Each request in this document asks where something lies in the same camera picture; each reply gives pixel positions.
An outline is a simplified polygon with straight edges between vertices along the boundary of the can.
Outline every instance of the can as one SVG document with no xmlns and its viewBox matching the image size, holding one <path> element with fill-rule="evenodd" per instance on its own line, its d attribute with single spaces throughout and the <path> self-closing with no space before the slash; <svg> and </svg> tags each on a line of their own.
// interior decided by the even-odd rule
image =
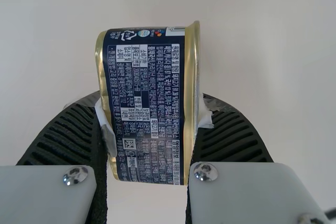
<svg viewBox="0 0 336 224">
<path fill-rule="evenodd" d="M 198 115 L 200 23 L 103 31 L 102 108 L 116 136 L 118 180 L 187 185 Z"/>
</svg>

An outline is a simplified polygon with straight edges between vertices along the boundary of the navy blue can label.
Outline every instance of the navy blue can label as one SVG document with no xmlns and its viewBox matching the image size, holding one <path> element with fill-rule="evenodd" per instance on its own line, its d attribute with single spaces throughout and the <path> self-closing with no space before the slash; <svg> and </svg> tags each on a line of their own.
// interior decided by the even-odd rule
<svg viewBox="0 0 336 224">
<path fill-rule="evenodd" d="M 102 44 L 119 180 L 184 184 L 184 27 L 111 29 Z"/>
</svg>

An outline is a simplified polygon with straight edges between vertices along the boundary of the nutrition label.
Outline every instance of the nutrition label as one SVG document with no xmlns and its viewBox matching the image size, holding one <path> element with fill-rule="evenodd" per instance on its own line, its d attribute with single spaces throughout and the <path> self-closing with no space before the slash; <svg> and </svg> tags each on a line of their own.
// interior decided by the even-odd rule
<svg viewBox="0 0 336 224">
<path fill-rule="evenodd" d="M 180 53 L 180 44 L 107 47 L 120 180 L 181 183 Z"/>
</svg>

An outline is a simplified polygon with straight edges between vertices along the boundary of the qr code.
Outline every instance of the qr code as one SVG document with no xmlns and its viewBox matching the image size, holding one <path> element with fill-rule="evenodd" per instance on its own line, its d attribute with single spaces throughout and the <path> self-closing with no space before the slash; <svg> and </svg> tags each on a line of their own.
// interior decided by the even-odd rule
<svg viewBox="0 0 336 224">
<path fill-rule="evenodd" d="M 123 144 L 124 150 L 136 150 L 134 138 L 123 138 L 122 144 Z"/>
</svg>

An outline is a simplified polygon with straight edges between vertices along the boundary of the recycling symbol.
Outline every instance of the recycling symbol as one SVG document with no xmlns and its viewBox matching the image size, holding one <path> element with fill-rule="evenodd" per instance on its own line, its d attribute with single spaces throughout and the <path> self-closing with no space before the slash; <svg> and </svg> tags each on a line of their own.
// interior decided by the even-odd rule
<svg viewBox="0 0 336 224">
<path fill-rule="evenodd" d="M 131 40 L 132 38 L 134 38 L 137 34 L 134 33 L 134 31 L 124 31 L 122 34 L 121 34 L 121 40 L 122 41 L 125 41 L 125 39 L 127 40 Z"/>
</svg>

